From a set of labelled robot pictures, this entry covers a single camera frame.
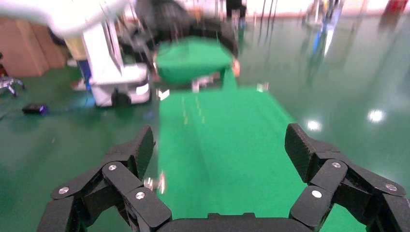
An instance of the black machine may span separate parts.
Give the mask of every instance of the black machine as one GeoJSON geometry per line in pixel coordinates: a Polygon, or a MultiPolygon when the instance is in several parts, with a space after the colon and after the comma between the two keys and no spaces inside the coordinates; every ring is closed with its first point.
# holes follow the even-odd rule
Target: black machine
{"type": "Polygon", "coordinates": [[[27,115],[42,115],[48,111],[48,106],[45,104],[28,104],[23,109],[23,113],[27,115]]]}
{"type": "Polygon", "coordinates": [[[139,0],[135,8],[143,28],[134,28],[119,38],[125,54],[136,62],[153,67],[153,53],[161,42],[175,42],[197,36],[219,40],[235,57],[238,55],[237,35],[231,23],[215,18],[197,20],[174,0],[139,0]]]}
{"type": "Polygon", "coordinates": [[[37,232],[85,232],[115,206],[135,232],[317,232],[334,204],[345,207],[368,232],[410,232],[410,200],[397,183],[352,163],[330,143],[289,124],[285,149],[308,186],[289,218],[209,214],[172,220],[170,209],[141,182],[154,148],[150,126],[117,145],[99,166],[57,187],[37,232]]]}

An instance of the green fabric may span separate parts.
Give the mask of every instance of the green fabric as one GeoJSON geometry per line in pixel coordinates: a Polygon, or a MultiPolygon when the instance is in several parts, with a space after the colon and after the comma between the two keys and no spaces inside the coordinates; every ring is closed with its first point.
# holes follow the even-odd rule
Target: green fabric
{"type": "MultiPolygon", "coordinates": [[[[246,212],[287,218],[306,187],[284,150],[291,122],[269,93],[235,89],[229,81],[221,91],[173,93],[161,101],[158,167],[167,189],[160,198],[173,219],[246,212]]],[[[364,226],[335,205],[321,231],[364,226]]]]}
{"type": "Polygon", "coordinates": [[[188,37],[161,44],[156,58],[158,74],[172,84],[188,83],[199,76],[231,67],[233,55],[217,40],[188,37]]]}

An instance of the red object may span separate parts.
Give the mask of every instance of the red object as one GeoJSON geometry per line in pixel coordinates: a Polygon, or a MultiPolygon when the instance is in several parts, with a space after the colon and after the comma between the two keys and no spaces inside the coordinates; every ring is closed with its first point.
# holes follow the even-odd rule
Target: red object
{"type": "Polygon", "coordinates": [[[409,0],[390,0],[386,6],[386,12],[403,12],[409,0]]]}

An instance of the white robot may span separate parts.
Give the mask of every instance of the white robot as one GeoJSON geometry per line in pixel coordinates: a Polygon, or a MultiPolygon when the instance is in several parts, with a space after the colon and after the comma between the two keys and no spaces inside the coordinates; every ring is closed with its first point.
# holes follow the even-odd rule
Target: white robot
{"type": "Polygon", "coordinates": [[[82,36],[91,68],[91,91],[96,106],[150,100],[145,63],[124,65],[114,19],[131,0],[0,0],[0,15],[48,25],[61,38],[82,36]]]}

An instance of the chair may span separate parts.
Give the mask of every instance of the chair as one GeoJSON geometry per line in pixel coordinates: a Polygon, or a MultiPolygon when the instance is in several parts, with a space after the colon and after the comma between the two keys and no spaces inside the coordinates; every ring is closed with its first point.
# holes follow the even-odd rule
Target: chair
{"type": "Polygon", "coordinates": [[[7,74],[7,72],[4,69],[3,65],[0,64],[0,89],[6,88],[12,93],[13,97],[17,97],[18,94],[17,94],[16,90],[13,88],[14,83],[19,84],[22,89],[25,89],[25,86],[24,86],[23,82],[21,82],[18,79],[14,79],[14,78],[9,77],[9,75],[7,74]]]}

